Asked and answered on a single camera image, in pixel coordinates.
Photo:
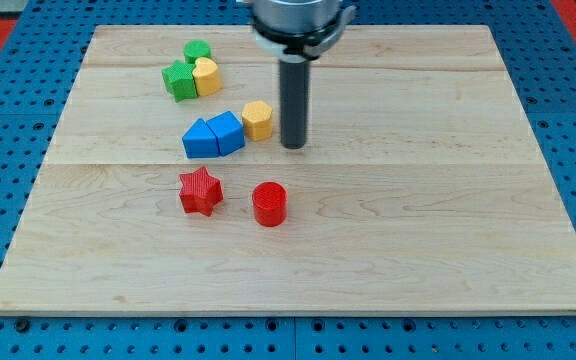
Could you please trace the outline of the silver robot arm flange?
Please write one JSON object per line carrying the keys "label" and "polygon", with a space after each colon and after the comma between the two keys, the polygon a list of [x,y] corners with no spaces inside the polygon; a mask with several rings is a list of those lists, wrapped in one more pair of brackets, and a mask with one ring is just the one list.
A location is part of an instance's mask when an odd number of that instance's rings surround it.
{"label": "silver robot arm flange", "polygon": [[342,38],[357,7],[339,0],[243,0],[259,47],[286,63],[314,61]]}

